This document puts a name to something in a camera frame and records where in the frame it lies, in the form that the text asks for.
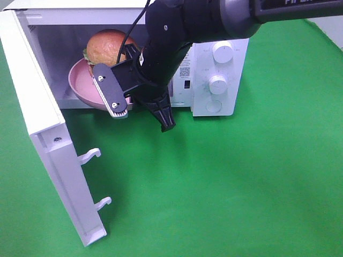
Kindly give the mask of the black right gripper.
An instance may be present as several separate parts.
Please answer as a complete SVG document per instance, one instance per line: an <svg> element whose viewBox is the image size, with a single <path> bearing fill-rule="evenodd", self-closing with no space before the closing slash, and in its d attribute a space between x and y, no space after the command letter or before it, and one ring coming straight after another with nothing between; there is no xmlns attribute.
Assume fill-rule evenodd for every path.
<svg viewBox="0 0 343 257"><path fill-rule="evenodd" d="M128 94L143 102L143 106L160 123L161 132L173 129L176 123L167 87L177 70L177 54L169 54L165 50L149 52L135 44L125 44L124 55L123 62L132 61Z"/></svg>

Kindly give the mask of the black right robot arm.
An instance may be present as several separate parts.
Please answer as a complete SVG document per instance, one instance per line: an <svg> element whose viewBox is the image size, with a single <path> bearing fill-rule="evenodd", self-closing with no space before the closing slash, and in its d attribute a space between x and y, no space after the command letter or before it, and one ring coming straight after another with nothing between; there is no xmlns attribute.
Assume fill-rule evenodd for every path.
<svg viewBox="0 0 343 257"><path fill-rule="evenodd" d="M246 39L266 22L341 14L342 1L149 1L140 13L148 40L134 58L144 83L133 97L168 131L175 122L167 86L193 43Z"/></svg>

